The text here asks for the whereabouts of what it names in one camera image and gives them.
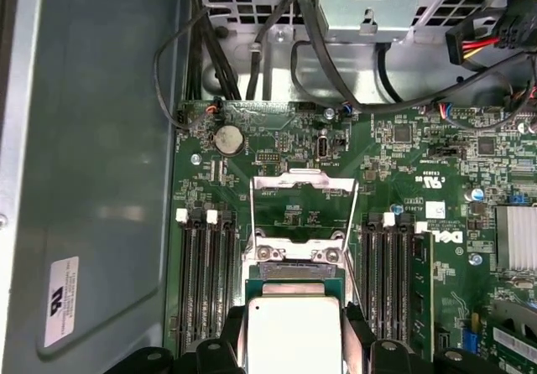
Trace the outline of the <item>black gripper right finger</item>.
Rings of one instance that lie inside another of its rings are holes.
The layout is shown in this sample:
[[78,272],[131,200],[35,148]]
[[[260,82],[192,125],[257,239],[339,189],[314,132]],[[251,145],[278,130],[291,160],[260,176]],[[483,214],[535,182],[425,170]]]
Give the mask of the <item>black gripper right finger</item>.
[[447,348],[427,361],[396,340],[379,340],[354,303],[341,312],[342,359],[349,373],[493,374],[498,367],[462,349]]

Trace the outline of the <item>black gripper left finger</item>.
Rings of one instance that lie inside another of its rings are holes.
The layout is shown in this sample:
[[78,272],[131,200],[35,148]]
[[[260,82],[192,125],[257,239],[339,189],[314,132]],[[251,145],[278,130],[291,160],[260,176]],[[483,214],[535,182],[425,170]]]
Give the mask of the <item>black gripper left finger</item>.
[[166,348],[148,346],[125,357],[107,373],[245,373],[237,360],[240,329],[245,307],[230,308],[218,338],[203,340],[193,351],[174,358]]

